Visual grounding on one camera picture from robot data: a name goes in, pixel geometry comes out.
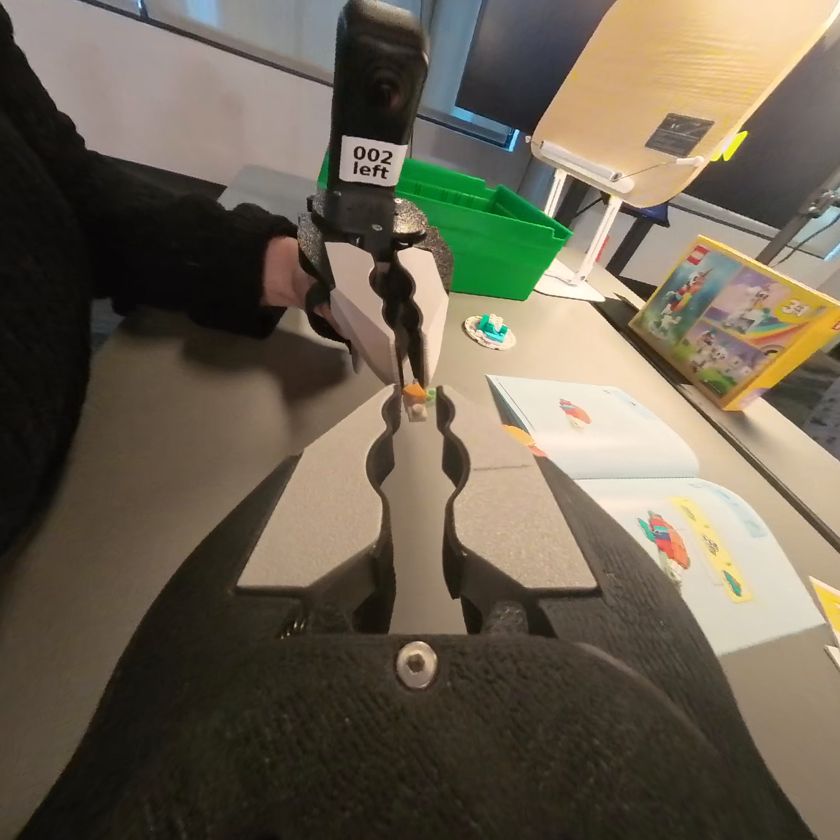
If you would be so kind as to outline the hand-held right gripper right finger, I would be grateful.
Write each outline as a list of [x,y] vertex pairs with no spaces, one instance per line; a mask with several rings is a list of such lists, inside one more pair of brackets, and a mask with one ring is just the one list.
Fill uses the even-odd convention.
[[455,599],[539,599],[595,592],[597,583],[531,451],[490,409],[437,389],[444,579]]

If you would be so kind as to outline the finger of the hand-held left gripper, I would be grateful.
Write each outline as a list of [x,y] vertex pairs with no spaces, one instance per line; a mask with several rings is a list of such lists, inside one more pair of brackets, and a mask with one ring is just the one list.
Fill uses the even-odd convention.
[[426,388],[432,383],[442,349],[448,293],[432,253],[406,248],[395,255],[395,263],[398,276],[408,285],[402,304],[406,355],[414,378]]
[[401,385],[403,369],[396,336],[384,318],[384,301],[371,281],[376,263],[371,254],[349,243],[324,246],[332,272],[330,309],[353,352],[385,385]]

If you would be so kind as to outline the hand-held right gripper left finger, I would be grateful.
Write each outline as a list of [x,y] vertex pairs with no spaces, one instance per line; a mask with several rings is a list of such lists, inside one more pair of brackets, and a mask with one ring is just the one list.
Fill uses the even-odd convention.
[[394,468],[400,400],[386,386],[302,452],[248,557],[246,592],[372,590],[370,561],[390,534],[382,483]]

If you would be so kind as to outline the small orange green lego assembly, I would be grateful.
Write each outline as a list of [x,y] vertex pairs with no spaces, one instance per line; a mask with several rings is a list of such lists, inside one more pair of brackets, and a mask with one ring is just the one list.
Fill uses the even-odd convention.
[[402,389],[402,404],[410,423],[424,423],[436,403],[436,389],[423,388],[418,381]]

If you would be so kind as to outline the person's left forearm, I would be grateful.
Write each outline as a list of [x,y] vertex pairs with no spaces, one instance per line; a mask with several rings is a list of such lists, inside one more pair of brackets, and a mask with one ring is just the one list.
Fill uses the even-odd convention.
[[272,238],[297,238],[290,220],[176,194],[89,150],[66,193],[86,236],[93,293],[118,314],[180,312],[254,339],[277,326],[286,309],[261,305],[264,258]]

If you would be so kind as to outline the white round lego plate build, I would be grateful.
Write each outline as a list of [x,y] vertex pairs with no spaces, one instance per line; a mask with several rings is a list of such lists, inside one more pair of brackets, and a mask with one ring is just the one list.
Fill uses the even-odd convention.
[[514,332],[494,313],[468,317],[462,324],[465,335],[479,346],[494,351],[512,350],[517,343]]

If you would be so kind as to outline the colourful lego fish model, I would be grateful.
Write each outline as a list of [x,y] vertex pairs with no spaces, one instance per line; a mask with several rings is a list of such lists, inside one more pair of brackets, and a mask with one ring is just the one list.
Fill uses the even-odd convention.
[[547,454],[537,444],[534,437],[526,430],[520,428],[519,426],[514,426],[510,424],[503,424],[503,428],[513,439],[517,440],[521,445],[527,448],[535,457],[544,459],[548,457]]

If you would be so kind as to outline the yellow lego set box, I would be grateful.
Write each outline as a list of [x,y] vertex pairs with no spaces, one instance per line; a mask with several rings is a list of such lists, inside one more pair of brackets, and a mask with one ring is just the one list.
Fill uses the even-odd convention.
[[741,412],[838,337],[839,304],[699,235],[628,327],[720,409]]

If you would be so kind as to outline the person's left hand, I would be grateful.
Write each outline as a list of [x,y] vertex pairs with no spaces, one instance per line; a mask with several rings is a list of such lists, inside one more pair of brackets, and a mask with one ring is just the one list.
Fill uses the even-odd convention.
[[269,241],[262,282],[262,306],[306,309],[308,294],[317,281],[301,266],[296,238],[274,237]]

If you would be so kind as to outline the green plastic bin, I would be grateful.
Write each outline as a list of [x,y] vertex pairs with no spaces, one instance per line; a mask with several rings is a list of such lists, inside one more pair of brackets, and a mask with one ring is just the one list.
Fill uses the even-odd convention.
[[450,260],[438,271],[451,291],[526,300],[572,237],[556,219],[505,185],[407,156],[395,195],[427,218],[416,247],[433,249],[432,228]]

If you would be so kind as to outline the open light blue instruction booklet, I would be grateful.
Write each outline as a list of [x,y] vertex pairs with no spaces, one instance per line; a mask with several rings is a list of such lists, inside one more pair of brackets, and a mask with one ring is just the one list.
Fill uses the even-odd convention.
[[717,655],[826,624],[759,513],[701,478],[688,444],[642,403],[614,386],[486,379],[532,450],[641,546]]

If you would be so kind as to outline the yellow cover instruction booklet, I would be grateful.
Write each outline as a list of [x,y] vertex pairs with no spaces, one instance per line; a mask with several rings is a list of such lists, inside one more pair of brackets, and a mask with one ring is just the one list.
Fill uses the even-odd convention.
[[839,589],[813,576],[809,576],[814,594],[822,608],[822,612],[833,632],[837,652],[839,650]]

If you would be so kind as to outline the person's black sweater torso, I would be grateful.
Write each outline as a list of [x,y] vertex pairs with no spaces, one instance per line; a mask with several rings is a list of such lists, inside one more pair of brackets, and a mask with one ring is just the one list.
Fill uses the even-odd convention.
[[95,291],[72,180],[89,151],[1,23],[1,544],[45,504],[85,400]]

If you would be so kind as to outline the grey metal stand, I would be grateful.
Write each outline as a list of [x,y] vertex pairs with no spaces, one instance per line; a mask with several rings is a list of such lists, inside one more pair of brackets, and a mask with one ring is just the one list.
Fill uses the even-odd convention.
[[824,215],[839,203],[839,190],[835,188],[822,188],[809,197],[793,216],[792,220],[783,226],[771,241],[759,252],[755,260],[765,266],[769,266],[772,260],[779,256],[785,249],[794,254],[801,245],[792,244],[795,237],[814,219]]

